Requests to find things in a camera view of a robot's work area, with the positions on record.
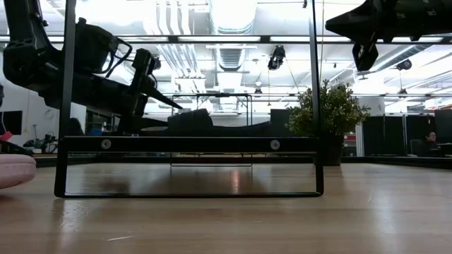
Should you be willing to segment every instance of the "white wall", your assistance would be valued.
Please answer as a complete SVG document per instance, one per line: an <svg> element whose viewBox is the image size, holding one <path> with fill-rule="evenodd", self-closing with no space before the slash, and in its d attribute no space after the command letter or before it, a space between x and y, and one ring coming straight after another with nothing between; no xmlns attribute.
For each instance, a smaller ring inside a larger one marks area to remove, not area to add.
<svg viewBox="0 0 452 254"><path fill-rule="evenodd" d="M82 130L86 130L86 106L71 103L71 118L77 118L82 125Z"/></svg>
<svg viewBox="0 0 452 254"><path fill-rule="evenodd" d="M26 90L7 81L1 72L0 83L4 87L4 100L0 111L22 111L22 135L13 136L9 142L23 145L28 140L43 139L47 133L58 135L59 110L47 107L36 92Z"/></svg>

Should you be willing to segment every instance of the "ceiling light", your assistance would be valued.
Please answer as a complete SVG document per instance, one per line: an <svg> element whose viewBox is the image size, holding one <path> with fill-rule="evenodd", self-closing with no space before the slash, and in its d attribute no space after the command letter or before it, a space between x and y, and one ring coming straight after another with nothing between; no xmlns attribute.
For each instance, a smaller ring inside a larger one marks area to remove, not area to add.
<svg viewBox="0 0 452 254"><path fill-rule="evenodd" d="M233 35L214 35L214 36L179 36L180 42L259 42L260 36L233 36Z"/></svg>
<svg viewBox="0 0 452 254"><path fill-rule="evenodd" d="M206 45L206 49L257 49L252 45Z"/></svg>

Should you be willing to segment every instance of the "black bar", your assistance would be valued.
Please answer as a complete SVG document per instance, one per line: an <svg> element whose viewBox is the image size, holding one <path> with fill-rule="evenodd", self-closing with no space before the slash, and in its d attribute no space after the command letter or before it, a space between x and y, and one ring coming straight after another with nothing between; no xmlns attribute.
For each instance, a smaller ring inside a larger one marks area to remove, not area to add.
<svg viewBox="0 0 452 254"><path fill-rule="evenodd" d="M61 108L59 111L59 142L56 163L54 194L64 197L66 194L66 177L68 167L68 150L64 137L67 134L69 118L71 117L73 58L76 38L76 0L66 0L64 19L64 72Z"/></svg>
<svg viewBox="0 0 452 254"><path fill-rule="evenodd" d="M291 192L291 193L202 193L202 194L162 194L162 195L136 195L130 193L96 193L96 194L68 194L65 198L317 198L323 193L317 192Z"/></svg>
<svg viewBox="0 0 452 254"><path fill-rule="evenodd" d="M316 152L316 138L66 137L71 152Z"/></svg>
<svg viewBox="0 0 452 254"><path fill-rule="evenodd" d="M311 77L312 77L312 105L314 114L314 125L316 136L321 139L321 103L320 103L320 84L319 84L319 61L317 55L317 31L316 31L316 5L314 0L309 0L311 6L311 15L309 19L309 46L311 52ZM318 142L317 157L319 158L321 147ZM322 159L316 160L316 190L323 193L323 165Z"/></svg>

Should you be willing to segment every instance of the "ventilation duct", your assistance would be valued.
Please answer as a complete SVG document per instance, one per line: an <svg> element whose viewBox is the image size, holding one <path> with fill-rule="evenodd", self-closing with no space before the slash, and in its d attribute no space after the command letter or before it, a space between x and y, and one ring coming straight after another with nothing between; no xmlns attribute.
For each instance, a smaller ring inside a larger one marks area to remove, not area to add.
<svg viewBox="0 0 452 254"><path fill-rule="evenodd" d="M379 72L389 67L395 66L410 57L419 54L433 45L415 45L409 47L399 47L394 51L382 56L371 69L371 72Z"/></svg>
<svg viewBox="0 0 452 254"><path fill-rule="evenodd" d="M386 55L380 57L374 64L374 67L370 71L360 71L357 72L356 75L367 75L371 73L377 73L379 71L384 71L387 68L395 66L399 64L401 61L409 59L416 54L419 54L429 48L433 47L433 45L415 45L415 46L401 46L393 51L387 53ZM346 78L349 78L354 74L354 69L356 69L356 65L353 63L348 68L339 72L330 81L339 80L342 81Z"/></svg>
<svg viewBox="0 0 452 254"><path fill-rule="evenodd" d="M210 25L215 35L250 35L256 16L257 0L208 0ZM245 60L245 49L216 49L224 71L238 71Z"/></svg>

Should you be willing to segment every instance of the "metal rod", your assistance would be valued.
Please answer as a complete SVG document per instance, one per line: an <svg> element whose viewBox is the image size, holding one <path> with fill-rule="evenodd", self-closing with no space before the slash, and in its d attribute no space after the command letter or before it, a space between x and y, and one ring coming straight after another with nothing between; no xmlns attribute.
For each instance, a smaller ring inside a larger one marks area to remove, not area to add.
<svg viewBox="0 0 452 254"><path fill-rule="evenodd" d="M309 0L311 12L309 16L309 47L311 52L311 80L312 80L312 106L314 114L315 135L319 137L317 145L316 160L316 191L323 193L323 164L321 152L323 150L323 133L321 132L321 103L320 103L320 84L319 84L319 61L317 54L317 34L316 34L316 6L314 0Z"/></svg>
<svg viewBox="0 0 452 254"><path fill-rule="evenodd" d="M59 147L56 161L54 194L57 197L66 195L66 177L68 169L68 147L64 140L71 117L73 59L76 44L76 0L66 0L64 19L64 70L61 107L59 111Z"/></svg>

